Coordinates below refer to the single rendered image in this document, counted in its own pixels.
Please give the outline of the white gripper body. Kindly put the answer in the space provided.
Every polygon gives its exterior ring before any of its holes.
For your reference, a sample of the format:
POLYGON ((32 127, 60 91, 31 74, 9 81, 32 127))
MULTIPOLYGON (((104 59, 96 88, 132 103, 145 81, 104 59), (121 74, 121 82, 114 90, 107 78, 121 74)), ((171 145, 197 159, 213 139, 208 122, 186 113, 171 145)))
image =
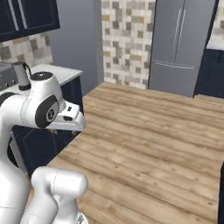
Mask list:
POLYGON ((50 130, 83 131, 86 128, 85 116, 81 112, 79 112, 76 117, 59 113, 47 128, 50 130))

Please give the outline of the navy base cabinets white worktop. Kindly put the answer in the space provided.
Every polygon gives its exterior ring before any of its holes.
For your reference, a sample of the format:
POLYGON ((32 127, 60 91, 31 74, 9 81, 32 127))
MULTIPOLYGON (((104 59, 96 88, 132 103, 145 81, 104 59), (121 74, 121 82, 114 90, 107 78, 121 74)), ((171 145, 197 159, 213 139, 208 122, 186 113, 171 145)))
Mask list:
POLYGON ((29 174, 47 165, 81 131, 48 129, 59 113, 76 117, 84 115, 82 71, 50 65, 40 65, 31 70, 31 88, 24 91, 20 125, 12 128, 29 174))

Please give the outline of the silver appliance front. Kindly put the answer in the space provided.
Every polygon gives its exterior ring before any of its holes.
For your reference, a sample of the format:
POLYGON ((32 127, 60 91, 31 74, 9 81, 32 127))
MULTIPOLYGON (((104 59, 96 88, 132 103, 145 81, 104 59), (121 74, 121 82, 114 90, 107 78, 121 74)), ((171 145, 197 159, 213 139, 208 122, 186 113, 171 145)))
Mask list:
POLYGON ((13 132, 10 133, 10 148, 17 162, 17 166, 24 172, 25 175, 28 175, 28 171, 26 169, 24 160, 22 158, 20 149, 18 148, 18 144, 17 144, 16 138, 14 137, 13 132))

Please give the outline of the grey cylindrical appliance black base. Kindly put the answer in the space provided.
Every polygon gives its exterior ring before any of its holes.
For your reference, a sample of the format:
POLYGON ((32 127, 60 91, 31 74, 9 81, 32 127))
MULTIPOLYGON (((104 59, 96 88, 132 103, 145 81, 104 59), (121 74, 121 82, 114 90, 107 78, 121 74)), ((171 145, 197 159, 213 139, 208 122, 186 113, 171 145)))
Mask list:
POLYGON ((31 83, 28 76, 32 75, 30 67, 23 61, 14 62, 12 66, 17 76, 19 90, 29 90, 31 88, 31 83))

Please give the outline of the silver countertop appliance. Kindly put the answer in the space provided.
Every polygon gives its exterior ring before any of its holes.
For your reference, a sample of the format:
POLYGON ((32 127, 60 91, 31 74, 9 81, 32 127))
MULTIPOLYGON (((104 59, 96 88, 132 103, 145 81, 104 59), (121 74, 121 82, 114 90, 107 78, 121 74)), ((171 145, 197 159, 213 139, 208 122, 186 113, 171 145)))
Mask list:
POLYGON ((11 63, 0 62, 0 91, 18 84, 18 78, 11 63))

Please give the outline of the grey double-door fridge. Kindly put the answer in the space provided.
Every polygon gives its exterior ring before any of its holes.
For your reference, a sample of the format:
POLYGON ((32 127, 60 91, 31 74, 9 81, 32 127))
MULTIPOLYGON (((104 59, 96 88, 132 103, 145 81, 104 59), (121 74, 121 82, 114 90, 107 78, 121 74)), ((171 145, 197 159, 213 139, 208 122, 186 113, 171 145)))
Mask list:
POLYGON ((157 0, 149 88, 192 97, 216 0, 157 0))

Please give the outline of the navy cabinet beside fridge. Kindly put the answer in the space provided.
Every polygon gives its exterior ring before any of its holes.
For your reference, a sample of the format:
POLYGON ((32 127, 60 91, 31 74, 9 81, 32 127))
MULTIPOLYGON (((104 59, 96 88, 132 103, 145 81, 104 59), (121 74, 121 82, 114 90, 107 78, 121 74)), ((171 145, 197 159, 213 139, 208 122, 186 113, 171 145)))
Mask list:
POLYGON ((195 94, 224 99, 224 51, 205 50, 195 94))

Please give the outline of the dark cabinet edge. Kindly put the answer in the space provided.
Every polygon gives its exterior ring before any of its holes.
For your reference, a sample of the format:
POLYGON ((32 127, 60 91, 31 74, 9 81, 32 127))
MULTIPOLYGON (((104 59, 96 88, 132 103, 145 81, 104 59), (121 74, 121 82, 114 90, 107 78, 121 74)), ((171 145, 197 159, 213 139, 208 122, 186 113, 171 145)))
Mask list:
POLYGON ((220 192, 217 224, 224 224, 224 163, 220 169, 220 192))

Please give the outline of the navy wall cupboards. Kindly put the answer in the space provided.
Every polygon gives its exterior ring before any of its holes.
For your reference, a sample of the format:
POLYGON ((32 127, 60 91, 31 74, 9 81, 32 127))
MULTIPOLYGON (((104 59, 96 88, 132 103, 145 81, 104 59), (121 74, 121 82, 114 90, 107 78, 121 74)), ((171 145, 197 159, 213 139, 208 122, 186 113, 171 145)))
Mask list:
POLYGON ((0 42, 59 28, 57 0, 0 0, 0 42))

